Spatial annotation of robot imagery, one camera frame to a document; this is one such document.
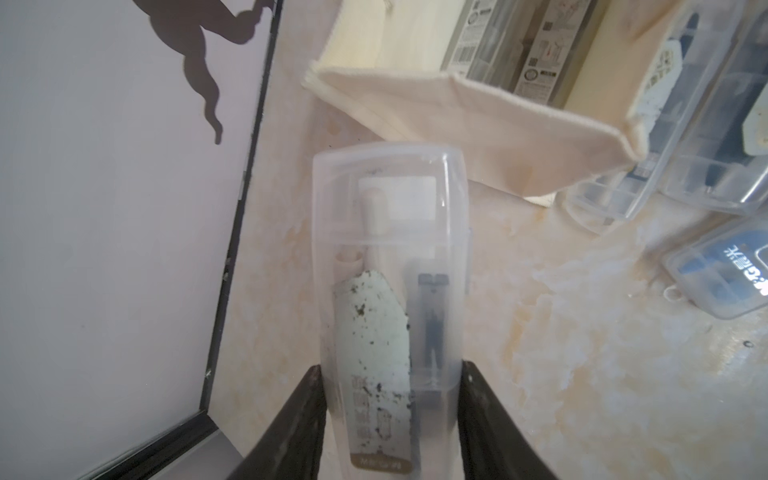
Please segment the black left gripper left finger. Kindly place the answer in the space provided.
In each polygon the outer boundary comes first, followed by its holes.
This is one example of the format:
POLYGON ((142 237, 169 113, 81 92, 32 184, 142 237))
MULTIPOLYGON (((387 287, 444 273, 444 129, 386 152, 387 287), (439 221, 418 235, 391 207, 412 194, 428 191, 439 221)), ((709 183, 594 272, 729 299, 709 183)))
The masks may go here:
POLYGON ((316 480, 327 401, 321 367, 310 367, 231 480, 316 480))

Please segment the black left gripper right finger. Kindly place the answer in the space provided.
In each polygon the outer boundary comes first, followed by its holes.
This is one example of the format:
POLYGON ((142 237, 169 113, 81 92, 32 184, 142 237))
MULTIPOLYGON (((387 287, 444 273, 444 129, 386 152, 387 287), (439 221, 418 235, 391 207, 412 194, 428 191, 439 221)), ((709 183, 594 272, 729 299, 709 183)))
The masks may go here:
POLYGON ((557 479, 527 442, 479 368, 467 360, 462 362, 458 431, 466 479, 557 479))

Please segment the cream canvas tote bag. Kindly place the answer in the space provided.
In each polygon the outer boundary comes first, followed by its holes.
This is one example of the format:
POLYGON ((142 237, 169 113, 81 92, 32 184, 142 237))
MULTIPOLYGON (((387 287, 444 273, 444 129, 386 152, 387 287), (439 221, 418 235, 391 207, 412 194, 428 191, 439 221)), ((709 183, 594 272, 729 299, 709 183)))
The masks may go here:
POLYGON ((563 108, 445 72, 459 1, 345 1, 303 85, 388 141, 462 150, 468 177, 539 197, 635 166, 636 108, 681 1, 613 1, 563 108))

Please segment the labelled compass set case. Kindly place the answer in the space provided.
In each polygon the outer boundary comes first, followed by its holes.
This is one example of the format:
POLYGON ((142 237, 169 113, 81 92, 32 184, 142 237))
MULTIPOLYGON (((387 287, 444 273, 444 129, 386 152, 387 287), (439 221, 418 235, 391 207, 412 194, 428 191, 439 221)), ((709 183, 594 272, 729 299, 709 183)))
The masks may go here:
POLYGON ((486 85, 509 86, 524 50, 538 1, 465 3, 441 70, 486 85))

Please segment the blue compass set case centre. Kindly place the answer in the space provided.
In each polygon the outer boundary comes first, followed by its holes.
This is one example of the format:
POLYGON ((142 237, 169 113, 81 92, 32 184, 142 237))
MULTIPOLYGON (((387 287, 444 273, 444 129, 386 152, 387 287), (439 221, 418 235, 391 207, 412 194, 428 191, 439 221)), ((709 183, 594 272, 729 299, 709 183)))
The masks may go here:
POLYGON ((700 310, 731 320, 767 306, 767 210, 734 218, 662 260, 700 310))

